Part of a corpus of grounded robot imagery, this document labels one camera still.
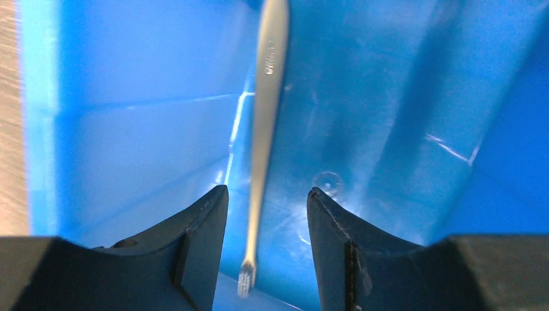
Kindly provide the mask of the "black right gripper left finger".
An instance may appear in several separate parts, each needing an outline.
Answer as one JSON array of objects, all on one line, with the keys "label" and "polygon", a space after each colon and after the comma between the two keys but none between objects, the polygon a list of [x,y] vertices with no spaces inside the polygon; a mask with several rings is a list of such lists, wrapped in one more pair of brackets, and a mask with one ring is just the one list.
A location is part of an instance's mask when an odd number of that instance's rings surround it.
[{"label": "black right gripper left finger", "polygon": [[104,248],[58,236],[1,238],[2,310],[211,310],[229,194],[218,185]]}]

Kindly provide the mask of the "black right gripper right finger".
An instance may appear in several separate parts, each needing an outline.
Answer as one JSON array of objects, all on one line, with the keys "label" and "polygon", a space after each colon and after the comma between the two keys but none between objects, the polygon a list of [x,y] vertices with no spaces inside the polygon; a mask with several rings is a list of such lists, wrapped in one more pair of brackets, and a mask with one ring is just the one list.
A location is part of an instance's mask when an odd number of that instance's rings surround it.
[{"label": "black right gripper right finger", "polygon": [[547,310],[546,235],[451,235],[424,247],[307,198],[323,310]]}]

